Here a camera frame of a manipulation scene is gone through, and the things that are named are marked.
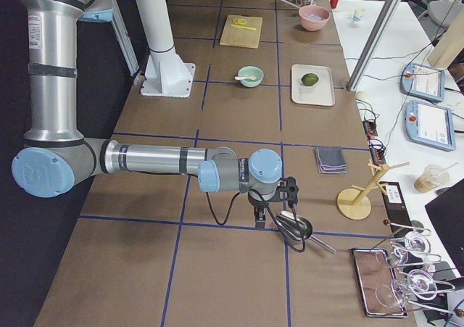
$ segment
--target wooden stand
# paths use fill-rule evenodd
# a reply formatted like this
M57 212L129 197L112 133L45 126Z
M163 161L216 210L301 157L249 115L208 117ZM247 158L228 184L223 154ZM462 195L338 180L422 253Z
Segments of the wooden stand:
M350 220L363 220L369 216L371 206L369 199L366 197L368 193L374 188L380 188L381 192L386 195L384 185L381 185L379 181L389 170L405 165L409 165L409 162L395 166L388 166L387 164L377 166L372 161L369 161L368 166L372 172L372 178L364 188L352 186L352 188L341 191L336 198L339 211Z

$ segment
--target green fruit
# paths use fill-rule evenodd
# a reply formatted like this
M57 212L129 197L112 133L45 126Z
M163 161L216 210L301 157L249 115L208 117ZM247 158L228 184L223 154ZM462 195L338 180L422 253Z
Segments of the green fruit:
M304 86L314 86L319 81L318 75L314 73L307 73L302 77Z

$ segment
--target wooden cutting board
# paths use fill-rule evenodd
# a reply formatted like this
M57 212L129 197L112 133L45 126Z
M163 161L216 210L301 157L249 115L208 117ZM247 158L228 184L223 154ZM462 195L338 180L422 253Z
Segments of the wooden cutting board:
M245 19L246 25L244 26L256 28L256 31L232 27L234 19ZM228 15L219 44L221 46L241 46L243 48L256 49L260 44L261 25L261 17Z

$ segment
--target light green bowl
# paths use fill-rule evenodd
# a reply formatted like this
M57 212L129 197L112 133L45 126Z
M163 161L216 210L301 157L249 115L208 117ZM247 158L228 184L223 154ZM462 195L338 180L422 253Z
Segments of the light green bowl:
M240 83L243 86L246 86L247 88L254 88L255 86L258 86L261 84L262 79L264 78L264 72L261 71L260 68L256 66L245 66L239 70L239 77L246 77L249 75L253 75L256 77L256 80L251 80L251 79L242 79L240 80Z

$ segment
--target iced coffee cup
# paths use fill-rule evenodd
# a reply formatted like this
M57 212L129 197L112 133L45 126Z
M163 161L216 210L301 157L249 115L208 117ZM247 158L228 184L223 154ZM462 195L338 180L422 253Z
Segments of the iced coffee cup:
M422 175L414 182L414 187L420 193L426 193L447 184L450 181L450 175L443 167L439 165L427 165Z

